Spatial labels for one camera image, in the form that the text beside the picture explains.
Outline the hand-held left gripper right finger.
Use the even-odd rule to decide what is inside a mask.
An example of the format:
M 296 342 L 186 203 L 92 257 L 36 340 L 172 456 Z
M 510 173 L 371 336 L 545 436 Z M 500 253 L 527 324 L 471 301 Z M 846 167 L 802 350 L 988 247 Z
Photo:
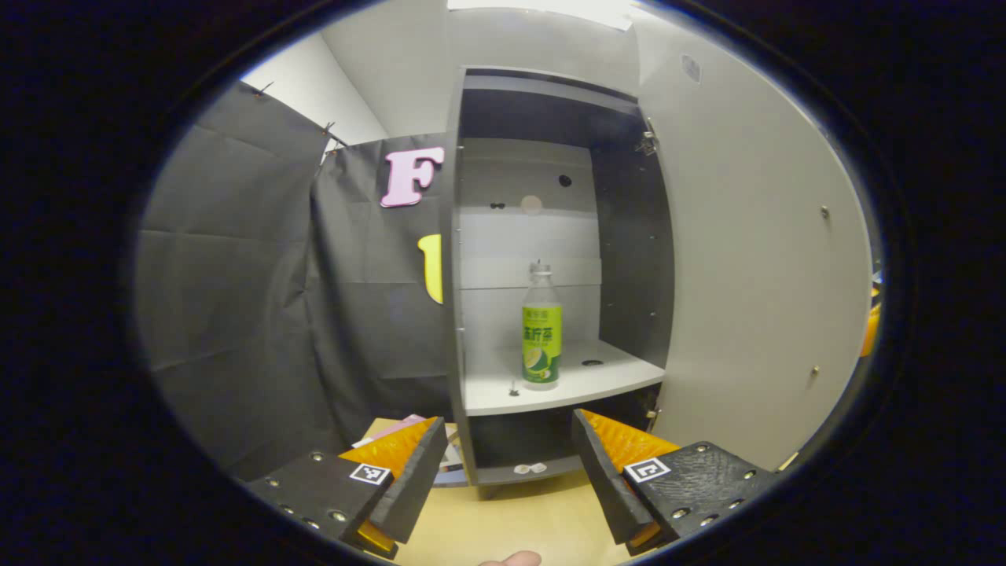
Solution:
M 572 413 L 571 437 L 611 536 L 632 556 L 710 530 L 779 480 L 711 442 L 677 447 L 585 409 Z

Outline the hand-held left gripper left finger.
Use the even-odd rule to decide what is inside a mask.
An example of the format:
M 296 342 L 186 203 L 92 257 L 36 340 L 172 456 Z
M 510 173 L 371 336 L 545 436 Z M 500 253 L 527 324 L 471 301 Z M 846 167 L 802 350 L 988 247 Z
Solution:
M 445 419 L 420 419 L 342 454 L 312 449 L 248 490 L 299 529 L 391 561 L 412 538 L 446 447 Z

